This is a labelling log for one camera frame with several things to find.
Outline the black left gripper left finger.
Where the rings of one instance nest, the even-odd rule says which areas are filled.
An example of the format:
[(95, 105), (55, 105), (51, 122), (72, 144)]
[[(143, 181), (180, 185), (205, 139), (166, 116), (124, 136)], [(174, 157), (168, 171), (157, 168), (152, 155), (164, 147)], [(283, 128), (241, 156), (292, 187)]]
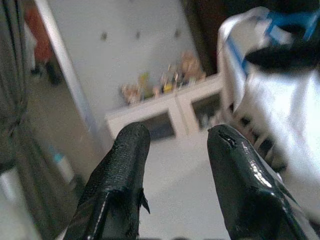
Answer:
[(151, 137), (141, 122), (120, 130), (91, 173), (66, 229), (66, 240), (135, 240), (140, 209), (150, 209), (143, 181)]

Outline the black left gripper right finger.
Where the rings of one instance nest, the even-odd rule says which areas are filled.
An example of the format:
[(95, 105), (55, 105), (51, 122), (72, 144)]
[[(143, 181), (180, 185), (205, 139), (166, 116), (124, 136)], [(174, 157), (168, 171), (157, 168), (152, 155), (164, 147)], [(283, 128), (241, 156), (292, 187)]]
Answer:
[(307, 240), (309, 222), (252, 144), (226, 124), (208, 130), (207, 151), (232, 240)]

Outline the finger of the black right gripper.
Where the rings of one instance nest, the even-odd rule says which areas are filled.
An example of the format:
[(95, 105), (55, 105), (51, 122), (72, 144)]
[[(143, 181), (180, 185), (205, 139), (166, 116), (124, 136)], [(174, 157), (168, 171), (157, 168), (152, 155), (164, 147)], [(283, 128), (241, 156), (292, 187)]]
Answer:
[(303, 69), (320, 63), (320, 29), (317, 27), (310, 39), (296, 38), (291, 43), (270, 43), (253, 49), (246, 60), (263, 69)]

